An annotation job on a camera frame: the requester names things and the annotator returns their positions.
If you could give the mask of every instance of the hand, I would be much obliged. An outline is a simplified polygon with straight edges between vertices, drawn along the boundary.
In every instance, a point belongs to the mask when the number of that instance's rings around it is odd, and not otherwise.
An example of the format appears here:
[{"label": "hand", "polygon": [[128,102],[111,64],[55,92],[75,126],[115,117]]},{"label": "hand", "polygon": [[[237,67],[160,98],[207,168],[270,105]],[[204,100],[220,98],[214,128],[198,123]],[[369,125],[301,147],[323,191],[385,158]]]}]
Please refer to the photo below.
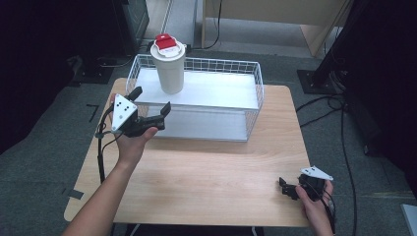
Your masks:
[{"label": "hand", "polygon": [[[295,187],[295,191],[303,202],[304,212],[310,221],[314,233],[318,236],[333,235],[330,222],[328,221],[328,214],[326,213],[322,201],[313,202],[301,186]],[[333,192],[333,185],[329,180],[326,180],[326,192],[328,192],[329,195]],[[329,197],[323,197],[326,205],[328,205],[328,199]]]},{"label": "hand", "polygon": [[[111,94],[110,103],[114,102],[116,94]],[[141,136],[129,138],[125,135],[115,134],[117,146],[119,147],[119,160],[116,166],[124,168],[135,168],[138,162],[141,160],[144,153],[145,144],[149,141],[157,132],[157,128],[151,127],[147,129]]]}]

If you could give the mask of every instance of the white wire basket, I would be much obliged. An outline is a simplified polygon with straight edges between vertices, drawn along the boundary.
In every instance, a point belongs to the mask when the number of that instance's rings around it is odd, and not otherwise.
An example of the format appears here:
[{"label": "white wire basket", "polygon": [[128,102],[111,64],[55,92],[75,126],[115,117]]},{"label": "white wire basket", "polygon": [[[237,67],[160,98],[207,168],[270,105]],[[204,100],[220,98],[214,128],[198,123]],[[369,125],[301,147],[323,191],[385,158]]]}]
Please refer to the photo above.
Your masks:
[{"label": "white wire basket", "polygon": [[158,137],[247,142],[264,103],[258,62],[186,57],[184,87],[175,94],[162,91],[150,55],[136,56],[126,93],[142,87],[135,100],[139,115],[158,115],[166,102],[171,112]]}]

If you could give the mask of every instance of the wrist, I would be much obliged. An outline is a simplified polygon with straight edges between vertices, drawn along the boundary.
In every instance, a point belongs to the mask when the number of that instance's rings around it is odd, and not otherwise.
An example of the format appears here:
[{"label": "wrist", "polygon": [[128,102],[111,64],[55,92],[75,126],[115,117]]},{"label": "wrist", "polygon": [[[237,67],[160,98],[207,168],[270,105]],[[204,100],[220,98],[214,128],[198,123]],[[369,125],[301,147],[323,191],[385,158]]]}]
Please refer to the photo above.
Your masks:
[{"label": "wrist", "polygon": [[117,169],[120,172],[132,174],[136,168],[137,163],[132,163],[131,161],[118,160],[114,169]]}]

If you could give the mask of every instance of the white cup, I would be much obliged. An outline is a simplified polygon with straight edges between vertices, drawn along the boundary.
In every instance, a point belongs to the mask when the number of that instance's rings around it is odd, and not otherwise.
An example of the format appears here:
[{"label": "white cup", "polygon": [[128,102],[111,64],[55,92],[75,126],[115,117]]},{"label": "white cup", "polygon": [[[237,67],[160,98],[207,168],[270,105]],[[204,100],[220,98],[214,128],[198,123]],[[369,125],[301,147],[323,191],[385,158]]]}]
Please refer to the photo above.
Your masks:
[{"label": "white cup", "polygon": [[159,49],[156,41],[150,48],[152,61],[156,66],[162,90],[174,94],[184,86],[184,60],[186,47],[172,37],[176,45]]}]

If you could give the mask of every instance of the table top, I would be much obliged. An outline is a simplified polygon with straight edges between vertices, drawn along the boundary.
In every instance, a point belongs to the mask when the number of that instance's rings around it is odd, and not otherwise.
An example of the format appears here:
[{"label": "table top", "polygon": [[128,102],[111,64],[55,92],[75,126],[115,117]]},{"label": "table top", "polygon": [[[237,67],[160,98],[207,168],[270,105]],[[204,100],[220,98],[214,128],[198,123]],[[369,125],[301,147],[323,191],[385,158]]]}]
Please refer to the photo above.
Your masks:
[{"label": "table top", "polygon": [[[125,85],[126,79],[118,79],[111,93],[124,94]],[[103,144],[112,140],[108,135]],[[106,174],[117,157],[116,144],[105,149]],[[308,226],[301,202],[282,195],[277,181],[282,177],[295,184],[300,169],[309,166],[289,88],[265,86],[264,105],[246,143],[150,140],[114,221]],[[97,139],[92,138],[74,187],[84,196],[80,200],[70,198],[66,220],[74,218],[99,185]]]}]

